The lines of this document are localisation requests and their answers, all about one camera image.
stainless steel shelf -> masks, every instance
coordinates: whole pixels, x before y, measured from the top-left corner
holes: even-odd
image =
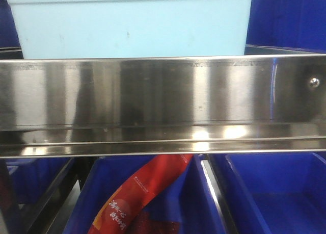
[[[0,158],[326,150],[326,55],[0,61]]]

blue plastic bin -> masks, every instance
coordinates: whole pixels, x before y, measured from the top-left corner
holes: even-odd
[[[314,153],[213,155],[240,233],[325,234],[326,161]]]
[[[124,156],[98,159],[63,233],[86,234],[108,198],[151,158]],[[148,204],[146,211],[153,220],[180,222],[180,234],[226,233],[197,157],[170,187]]]
[[[10,175],[18,203],[36,203],[66,161],[66,158],[7,159],[8,169],[17,167]]]
[[[19,40],[7,0],[0,0],[0,48],[19,47]]]
[[[252,0],[247,44],[326,50],[326,0]]]
[[[18,168],[18,166],[7,166],[9,175],[12,175]]]
[[[8,0],[26,59],[243,55],[251,0]]]

red snack bag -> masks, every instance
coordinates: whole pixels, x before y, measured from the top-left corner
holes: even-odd
[[[88,234],[123,234],[137,214],[186,169],[192,154],[158,155],[127,179],[103,205]]]
[[[130,224],[126,234],[178,234],[178,222],[151,220],[148,212],[141,211]]]

bin divider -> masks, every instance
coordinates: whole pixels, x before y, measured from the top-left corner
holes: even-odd
[[[77,181],[77,175],[72,169],[73,163],[74,159],[70,159],[61,168],[35,204],[25,204],[21,209],[28,233],[41,233],[42,228],[50,227],[46,225],[50,225]]]
[[[224,225],[225,230],[228,234],[239,234],[234,220],[231,216],[229,207],[224,198],[224,195],[221,191],[221,187],[219,186],[218,178],[212,169],[210,161],[202,160],[201,166],[205,174],[205,179],[208,184],[208,188],[213,197],[215,206],[218,210],[219,216],[222,220],[222,224]]]
[[[26,233],[5,160],[0,160],[0,233]]]

light blue plastic bin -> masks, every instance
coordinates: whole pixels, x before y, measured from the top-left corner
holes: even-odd
[[[8,0],[24,57],[243,55],[251,0]]]

